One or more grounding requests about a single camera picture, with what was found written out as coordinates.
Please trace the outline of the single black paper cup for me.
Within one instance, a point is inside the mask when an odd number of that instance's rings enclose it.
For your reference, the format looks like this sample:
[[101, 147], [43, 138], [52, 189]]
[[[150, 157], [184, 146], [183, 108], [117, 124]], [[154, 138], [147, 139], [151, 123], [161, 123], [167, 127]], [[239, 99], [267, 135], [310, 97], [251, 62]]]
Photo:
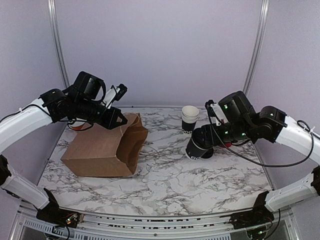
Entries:
[[185, 148], [185, 155], [190, 160], [197, 160], [201, 158], [209, 149], [210, 147], [207, 147], [202, 139], [191, 137]]

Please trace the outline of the brown paper bag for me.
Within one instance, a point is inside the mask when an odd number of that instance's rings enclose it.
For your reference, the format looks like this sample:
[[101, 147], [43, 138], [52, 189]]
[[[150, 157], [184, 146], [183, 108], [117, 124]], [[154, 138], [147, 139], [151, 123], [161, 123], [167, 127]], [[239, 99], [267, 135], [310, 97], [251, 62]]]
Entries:
[[112, 130], [95, 125], [77, 133], [61, 161], [78, 177], [114, 178], [135, 174], [148, 129], [139, 113], [125, 113], [127, 124]]

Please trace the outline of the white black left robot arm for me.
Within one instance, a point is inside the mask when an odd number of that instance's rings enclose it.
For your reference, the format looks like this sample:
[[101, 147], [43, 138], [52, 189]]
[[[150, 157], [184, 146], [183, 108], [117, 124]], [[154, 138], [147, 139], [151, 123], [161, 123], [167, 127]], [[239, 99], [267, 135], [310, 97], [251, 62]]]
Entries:
[[[107, 87], [104, 80], [88, 72], [78, 73], [65, 89], [53, 88], [31, 103], [0, 121], [0, 152], [12, 145], [38, 137], [42, 129], [56, 123], [72, 126], [76, 123], [100, 125], [113, 130], [128, 120], [113, 103], [128, 91], [123, 83]], [[30, 181], [14, 169], [9, 160], [0, 156], [0, 188], [9, 195], [24, 200], [36, 210], [36, 218], [66, 228], [76, 228], [81, 214], [60, 207], [53, 193]]]

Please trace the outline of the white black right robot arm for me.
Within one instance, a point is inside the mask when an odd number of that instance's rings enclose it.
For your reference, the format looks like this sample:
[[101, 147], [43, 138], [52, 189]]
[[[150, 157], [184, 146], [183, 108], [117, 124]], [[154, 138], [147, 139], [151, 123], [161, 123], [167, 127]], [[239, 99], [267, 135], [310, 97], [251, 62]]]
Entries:
[[256, 162], [263, 168], [291, 168], [308, 160], [313, 161], [314, 169], [295, 182], [260, 193], [250, 210], [233, 213], [229, 222], [234, 229], [262, 225], [275, 219], [274, 213], [284, 207], [320, 195], [320, 136], [305, 121], [295, 120], [284, 111], [267, 105], [256, 112], [245, 93], [233, 92], [219, 102], [209, 100], [205, 103], [209, 123], [192, 131], [185, 154], [197, 160], [223, 146], [240, 157], [231, 149], [240, 141], [252, 142], [266, 140], [279, 147], [292, 149], [303, 157], [289, 162], [279, 149], [265, 150], [274, 157], [274, 164]]

